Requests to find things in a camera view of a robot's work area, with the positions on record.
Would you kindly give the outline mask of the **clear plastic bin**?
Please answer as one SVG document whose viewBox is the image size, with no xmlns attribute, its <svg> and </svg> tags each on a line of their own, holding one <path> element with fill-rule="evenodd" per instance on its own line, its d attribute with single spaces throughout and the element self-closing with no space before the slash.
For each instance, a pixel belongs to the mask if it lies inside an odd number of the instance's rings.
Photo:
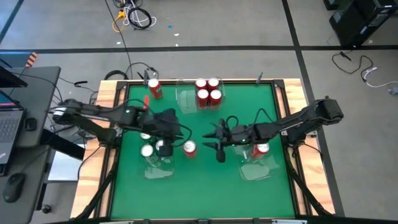
<svg viewBox="0 0 398 224">
<path fill-rule="evenodd" d="M 269 152 L 265 156 L 255 159 L 250 155 L 253 145 L 234 147 L 241 178 L 246 181 L 259 181 L 278 173 L 280 171 L 280 164 L 271 154 L 270 147 Z"/>
<path fill-rule="evenodd" d="M 153 147 L 154 152 L 157 155 L 157 161 L 154 163 L 149 163 L 146 159 L 141 155 L 144 160 L 144 176 L 146 179 L 163 179 L 170 177 L 174 174 L 174 158 L 173 157 L 162 157 L 160 156 L 160 150 L 158 151 L 155 148 L 155 144 L 157 141 L 162 140 L 155 136 L 152 136 L 152 139 L 149 141 L 144 141 L 140 137 L 141 147 L 145 144 L 149 144 Z"/>
<path fill-rule="evenodd" d="M 210 106 L 210 93 L 209 92 L 209 97 L 208 97 L 208 105 L 205 109 L 199 109 L 197 107 L 197 92 L 195 89 L 195 80 L 178 80 L 176 83 L 175 87 L 175 96 L 177 103 L 183 113 L 198 113 L 201 111 L 205 110 L 219 110 L 221 108 L 222 102 L 225 99 L 225 89 L 224 89 L 224 81 L 220 77 L 214 77 L 218 78 L 220 81 L 220 85 L 218 90 L 222 93 L 222 99 L 221 99 L 221 104 L 219 107 L 212 108 Z"/>
</svg>

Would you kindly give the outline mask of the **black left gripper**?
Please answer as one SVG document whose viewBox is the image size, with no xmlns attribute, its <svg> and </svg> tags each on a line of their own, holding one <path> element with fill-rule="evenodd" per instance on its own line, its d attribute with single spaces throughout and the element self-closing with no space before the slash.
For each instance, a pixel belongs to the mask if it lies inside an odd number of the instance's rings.
<svg viewBox="0 0 398 224">
<path fill-rule="evenodd" d="M 173 143 L 184 140 L 176 111 L 173 108 L 146 115 L 142 122 L 141 132 L 164 141 L 164 145 L 160 147 L 160 156 L 162 157 L 172 156 L 174 153 Z"/>
</svg>

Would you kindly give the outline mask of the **orange black hazard strip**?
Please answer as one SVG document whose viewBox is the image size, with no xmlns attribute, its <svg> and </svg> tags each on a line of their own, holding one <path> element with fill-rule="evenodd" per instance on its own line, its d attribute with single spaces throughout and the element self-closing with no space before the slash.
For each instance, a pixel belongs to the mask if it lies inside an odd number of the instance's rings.
<svg viewBox="0 0 398 224">
<path fill-rule="evenodd" d="M 32 52 L 32 53 L 29 55 L 28 59 L 27 59 L 27 62 L 26 62 L 26 64 L 25 64 L 25 67 L 32 67 L 33 64 L 34 64 L 35 61 L 36 61 L 37 56 L 38 56 L 38 54 L 37 54 L 36 52 Z"/>
</svg>

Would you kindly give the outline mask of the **black aluminium table frame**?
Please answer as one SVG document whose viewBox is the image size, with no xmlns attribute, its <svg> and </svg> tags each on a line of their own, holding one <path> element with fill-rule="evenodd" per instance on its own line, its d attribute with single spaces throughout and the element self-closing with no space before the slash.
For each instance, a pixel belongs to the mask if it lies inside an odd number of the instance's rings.
<svg viewBox="0 0 398 224">
<path fill-rule="evenodd" d="M 289 108 L 291 112 L 296 112 L 302 109 L 306 105 L 306 99 L 304 96 L 301 81 L 299 79 L 288 78 L 278 80 L 263 80 L 260 84 L 257 84 L 252 79 L 228 79 L 225 81 L 226 85 L 264 85 L 270 84 L 273 87 L 275 107 L 277 109 L 278 117 L 285 115 L 285 108 Z M 91 140 L 88 143 L 85 152 L 85 164 L 81 169 L 80 180 L 78 182 L 78 189 L 75 195 L 73 203 L 72 216 L 77 216 L 84 208 L 89 199 L 94 195 L 98 188 L 98 183 L 104 178 L 104 172 L 110 170 L 114 159 L 118 159 L 120 151 L 112 149 L 100 148 L 96 140 Z M 91 216 L 98 217 L 111 217 L 111 211 L 113 206 L 113 195 L 116 186 L 118 169 L 116 171 L 115 179 L 106 188 L 102 199 L 98 202 Z M 311 213 L 315 214 L 315 209 L 307 205 L 307 199 L 304 198 L 298 185 L 295 184 L 289 177 L 290 193 L 292 196 L 292 202 L 294 206 L 295 214 Z M 242 220 L 244 218 L 186 218 L 186 219 L 150 219 L 165 220 L 170 222 L 179 222 L 182 220 L 197 220 L 197 219 L 230 219 L 230 220 Z M 144 220 L 144 219 L 114 219 L 114 220 Z"/>
</svg>

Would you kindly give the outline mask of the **dark grey desk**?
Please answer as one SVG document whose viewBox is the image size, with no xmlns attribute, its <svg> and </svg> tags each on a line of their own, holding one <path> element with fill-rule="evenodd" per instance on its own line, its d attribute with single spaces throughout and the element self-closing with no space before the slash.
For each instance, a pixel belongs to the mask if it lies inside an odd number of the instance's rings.
<svg viewBox="0 0 398 224">
<path fill-rule="evenodd" d="M 50 133 L 44 129 L 45 120 L 60 75 L 60 67 L 12 68 L 12 73 L 22 74 L 26 87 L 3 89 L 6 94 L 25 108 L 25 117 L 34 118 L 37 127 L 26 131 L 20 125 L 15 145 L 6 164 L 6 173 L 0 174 L 0 224 L 28 224 L 37 208 L 44 174 L 48 166 L 51 147 L 47 142 Z M 13 174 L 22 173 L 25 181 L 16 202 L 7 203 L 2 193 Z"/>
</svg>

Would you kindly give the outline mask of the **silver metal bracket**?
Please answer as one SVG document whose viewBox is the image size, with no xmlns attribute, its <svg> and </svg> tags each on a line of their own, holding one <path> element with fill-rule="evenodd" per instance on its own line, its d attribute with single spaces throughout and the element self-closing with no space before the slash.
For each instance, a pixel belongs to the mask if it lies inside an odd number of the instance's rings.
<svg viewBox="0 0 398 224">
<path fill-rule="evenodd" d="M 306 220 L 296 220 L 296 219 L 272 219 L 272 224 L 308 224 Z"/>
</svg>

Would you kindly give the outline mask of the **black desk foot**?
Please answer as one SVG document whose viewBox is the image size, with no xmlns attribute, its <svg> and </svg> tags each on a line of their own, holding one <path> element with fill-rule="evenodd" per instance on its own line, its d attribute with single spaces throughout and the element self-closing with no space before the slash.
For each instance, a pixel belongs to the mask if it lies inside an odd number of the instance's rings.
<svg viewBox="0 0 398 224">
<path fill-rule="evenodd" d="M 75 159 L 83 160 L 85 149 L 51 131 L 44 129 L 40 137 L 40 145 L 49 145 L 52 149 L 62 152 Z"/>
</svg>

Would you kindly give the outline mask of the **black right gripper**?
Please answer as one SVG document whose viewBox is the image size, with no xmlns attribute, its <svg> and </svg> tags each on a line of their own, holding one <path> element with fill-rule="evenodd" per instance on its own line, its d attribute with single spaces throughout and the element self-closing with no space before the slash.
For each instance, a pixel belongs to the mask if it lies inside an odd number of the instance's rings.
<svg viewBox="0 0 398 224">
<path fill-rule="evenodd" d="M 232 129 L 227 127 L 224 119 L 219 120 L 216 132 L 204 134 L 204 138 L 215 138 L 219 143 L 204 142 L 203 145 L 216 149 L 216 160 L 218 162 L 225 162 L 226 154 L 224 151 L 225 146 L 232 146 L 233 144 L 242 144 L 249 135 L 249 126 L 237 125 Z"/>
</svg>

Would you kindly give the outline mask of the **red Fanta can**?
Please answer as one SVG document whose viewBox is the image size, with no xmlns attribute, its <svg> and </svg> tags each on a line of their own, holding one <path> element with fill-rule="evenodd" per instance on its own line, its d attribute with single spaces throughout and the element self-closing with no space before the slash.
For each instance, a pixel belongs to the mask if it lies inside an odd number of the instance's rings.
<svg viewBox="0 0 398 224">
<path fill-rule="evenodd" d="M 197 153 L 197 145 L 194 141 L 188 140 L 183 144 L 183 151 L 187 158 L 194 159 Z"/>
<path fill-rule="evenodd" d="M 150 79 L 148 81 L 148 87 L 149 87 L 150 92 L 152 93 L 152 96 L 155 99 L 162 98 L 163 93 L 162 93 L 162 89 L 161 89 L 161 84 L 158 81 L 158 79 L 156 79 L 156 78 Z"/>
<path fill-rule="evenodd" d="M 250 155 L 255 159 L 260 159 L 269 152 L 269 144 L 255 144 L 253 145 Z"/>
</svg>

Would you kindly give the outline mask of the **black monitor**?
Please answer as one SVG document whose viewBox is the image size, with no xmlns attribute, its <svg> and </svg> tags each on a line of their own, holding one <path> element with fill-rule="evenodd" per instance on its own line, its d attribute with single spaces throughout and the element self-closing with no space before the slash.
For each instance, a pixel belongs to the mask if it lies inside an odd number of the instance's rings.
<svg viewBox="0 0 398 224">
<path fill-rule="evenodd" d="M 28 84 L 25 81 L 0 66 L 0 88 L 22 88 L 27 86 Z"/>
</svg>

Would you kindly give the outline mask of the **black computer tower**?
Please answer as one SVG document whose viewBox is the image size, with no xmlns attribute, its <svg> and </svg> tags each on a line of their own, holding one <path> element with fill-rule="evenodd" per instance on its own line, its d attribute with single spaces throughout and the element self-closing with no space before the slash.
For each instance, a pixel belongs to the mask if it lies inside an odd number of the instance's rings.
<svg viewBox="0 0 398 224">
<path fill-rule="evenodd" d="M 359 47 L 398 11 L 398 0 L 344 0 L 330 17 L 343 47 Z"/>
</svg>

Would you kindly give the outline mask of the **black computer mouse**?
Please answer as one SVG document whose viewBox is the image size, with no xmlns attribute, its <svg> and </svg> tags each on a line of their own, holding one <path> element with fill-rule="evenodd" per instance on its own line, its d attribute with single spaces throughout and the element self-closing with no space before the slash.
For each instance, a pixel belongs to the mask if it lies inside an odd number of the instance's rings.
<svg viewBox="0 0 398 224">
<path fill-rule="evenodd" d="M 16 202 L 22 193 L 26 175 L 24 173 L 12 174 L 4 187 L 2 197 L 6 203 Z"/>
</svg>

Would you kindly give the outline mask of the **black laptop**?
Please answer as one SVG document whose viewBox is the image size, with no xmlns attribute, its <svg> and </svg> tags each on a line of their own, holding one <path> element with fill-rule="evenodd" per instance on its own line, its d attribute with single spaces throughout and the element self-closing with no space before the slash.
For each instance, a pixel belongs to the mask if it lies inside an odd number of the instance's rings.
<svg viewBox="0 0 398 224">
<path fill-rule="evenodd" d="M 24 108 L 0 90 L 0 177 L 7 174 L 7 163 L 17 141 L 24 115 Z"/>
</svg>

